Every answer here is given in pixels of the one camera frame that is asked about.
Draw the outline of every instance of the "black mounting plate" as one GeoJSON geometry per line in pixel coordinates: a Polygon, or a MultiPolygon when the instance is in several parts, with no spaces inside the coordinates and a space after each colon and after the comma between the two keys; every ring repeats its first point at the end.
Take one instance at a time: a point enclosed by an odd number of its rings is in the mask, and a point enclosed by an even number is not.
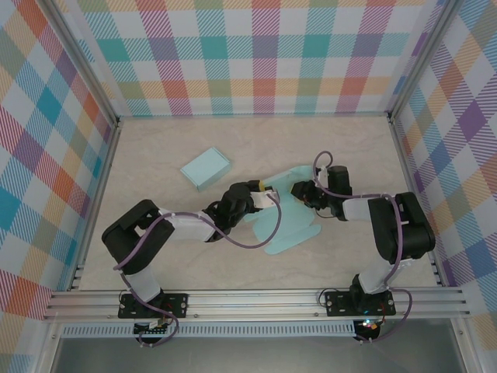
{"type": "Polygon", "coordinates": [[[381,304],[378,303],[366,313],[361,313],[356,310],[353,305],[352,296],[348,291],[326,291],[325,292],[325,305],[326,315],[328,316],[393,316],[395,315],[395,304],[391,292],[387,291],[385,302],[382,302],[384,311],[381,304]]]}
{"type": "MultiPolygon", "coordinates": [[[[151,305],[158,309],[171,312],[178,319],[186,317],[188,308],[188,294],[162,293],[151,301],[151,305]]],[[[120,297],[119,319],[161,319],[162,314],[140,304],[133,295],[123,294],[120,297]]]]}

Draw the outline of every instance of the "plaid backdrop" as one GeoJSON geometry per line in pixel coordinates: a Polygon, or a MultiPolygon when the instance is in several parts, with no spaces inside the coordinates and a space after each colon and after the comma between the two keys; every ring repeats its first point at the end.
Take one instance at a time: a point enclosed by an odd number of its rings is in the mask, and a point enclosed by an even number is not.
{"type": "Polygon", "coordinates": [[[496,0],[466,0],[399,120],[443,269],[497,371],[496,0]]]}
{"type": "Polygon", "coordinates": [[[395,69],[416,51],[410,34],[419,28],[422,35],[419,15],[434,6],[430,0],[58,3],[116,110],[133,116],[385,111],[401,78],[395,69]]]}
{"type": "Polygon", "coordinates": [[[0,372],[24,372],[86,223],[110,125],[34,0],[0,0],[0,372]]]}
{"type": "Polygon", "coordinates": [[[395,86],[394,93],[391,95],[390,100],[388,101],[387,110],[391,111],[395,101],[398,98],[398,94],[404,87],[405,80],[411,74],[412,68],[416,61],[418,60],[419,53],[425,46],[426,41],[428,40],[428,35],[432,31],[435,26],[436,21],[440,13],[443,10],[443,6],[446,4],[447,0],[436,0],[435,8],[429,16],[428,22],[426,22],[425,28],[423,29],[421,36],[418,39],[414,49],[412,50],[411,56],[409,57],[408,63],[404,67],[404,71],[402,72],[401,78],[398,80],[397,85],[395,86]]]}

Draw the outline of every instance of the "metal grille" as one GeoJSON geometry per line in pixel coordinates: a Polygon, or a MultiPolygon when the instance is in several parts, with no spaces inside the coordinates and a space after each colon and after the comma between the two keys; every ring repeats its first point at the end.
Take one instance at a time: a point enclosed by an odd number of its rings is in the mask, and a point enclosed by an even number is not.
{"type": "MultiPolygon", "coordinates": [[[[159,333],[146,333],[164,336],[159,333]]],[[[62,338],[131,337],[131,323],[74,323],[64,326],[62,338]]],[[[176,337],[355,336],[351,321],[321,322],[181,322],[176,337]]]]}

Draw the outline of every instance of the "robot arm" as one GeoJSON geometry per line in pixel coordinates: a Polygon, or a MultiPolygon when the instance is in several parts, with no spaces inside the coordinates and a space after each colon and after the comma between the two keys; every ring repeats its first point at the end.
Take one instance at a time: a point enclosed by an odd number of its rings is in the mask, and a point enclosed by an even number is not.
{"type": "MultiPolygon", "coordinates": [[[[316,169],[318,180],[329,191],[343,196],[352,196],[349,173],[344,166],[316,169]]],[[[358,313],[377,309],[378,303],[387,296],[385,278],[392,271],[398,254],[397,219],[390,200],[383,197],[345,198],[333,197],[316,186],[314,180],[295,183],[291,193],[306,206],[321,210],[329,207],[340,221],[370,221],[379,257],[357,274],[349,293],[353,307],[358,313]]],[[[414,193],[394,196],[401,215],[402,253],[398,269],[389,280],[395,279],[414,260],[421,258],[435,247],[435,235],[429,226],[414,193]]]]}
{"type": "MultiPolygon", "coordinates": [[[[259,180],[236,183],[230,186],[219,201],[193,215],[201,217],[229,234],[246,214],[274,206],[268,195],[276,197],[271,189],[264,190],[259,180]]],[[[137,228],[145,230],[159,216],[169,213],[151,200],[143,200],[114,222],[102,234],[102,241],[116,262],[123,262],[134,250],[141,236],[137,228]]],[[[172,215],[159,221],[149,232],[142,246],[121,270],[136,294],[145,302],[156,303],[162,290],[151,271],[151,261],[167,241],[195,239],[215,242],[221,235],[213,226],[196,216],[172,215]]]]}

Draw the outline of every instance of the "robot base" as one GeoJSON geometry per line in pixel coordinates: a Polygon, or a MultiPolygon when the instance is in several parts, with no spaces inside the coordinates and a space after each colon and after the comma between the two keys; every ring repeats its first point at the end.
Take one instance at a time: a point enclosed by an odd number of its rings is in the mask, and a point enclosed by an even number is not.
{"type": "Polygon", "coordinates": [[[391,292],[385,291],[367,297],[367,305],[360,306],[354,302],[351,291],[325,292],[327,316],[393,316],[395,304],[391,292]]]}
{"type": "MultiPolygon", "coordinates": [[[[157,297],[149,301],[148,304],[171,312],[178,319],[184,319],[188,307],[188,294],[166,294],[161,292],[157,297]]],[[[163,315],[143,306],[133,295],[123,294],[120,297],[120,307],[117,317],[119,319],[162,319],[163,315]]]]}

